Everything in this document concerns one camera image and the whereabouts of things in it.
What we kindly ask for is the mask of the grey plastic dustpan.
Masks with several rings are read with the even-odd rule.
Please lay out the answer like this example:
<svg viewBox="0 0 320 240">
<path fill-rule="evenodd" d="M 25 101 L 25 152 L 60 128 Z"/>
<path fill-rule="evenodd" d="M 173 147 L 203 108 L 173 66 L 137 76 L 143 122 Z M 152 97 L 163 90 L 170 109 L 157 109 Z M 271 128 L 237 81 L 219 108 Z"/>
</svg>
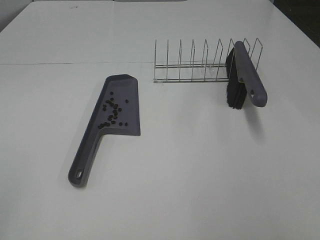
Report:
<svg viewBox="0 0 320 240">
<path fill-rule="evenodd" d="M 86 186 L 100 140 L 105 135 L 141 135 L 138 80 L 131 75 L 111 75 L 105 79 L 68 172 L 72 186 Z"/>
</svg>

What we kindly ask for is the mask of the pile of coffee beans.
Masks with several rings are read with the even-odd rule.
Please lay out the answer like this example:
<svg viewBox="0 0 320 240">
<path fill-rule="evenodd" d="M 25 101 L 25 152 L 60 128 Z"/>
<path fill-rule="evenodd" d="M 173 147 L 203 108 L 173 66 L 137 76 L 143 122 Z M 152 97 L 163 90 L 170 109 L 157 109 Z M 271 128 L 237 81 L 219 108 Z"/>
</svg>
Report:
<svg viewBox="0 0 320 240">
<path fill-rule="evenodd" d="M 128 99 L 120 100 L 114 91 L 107 93 L 100 107 L 101 119 L 98 120 L 97 128 L 125 128 L 129 122 L 124 119 L 124 107 L 129 103 Z"/>
</svg>

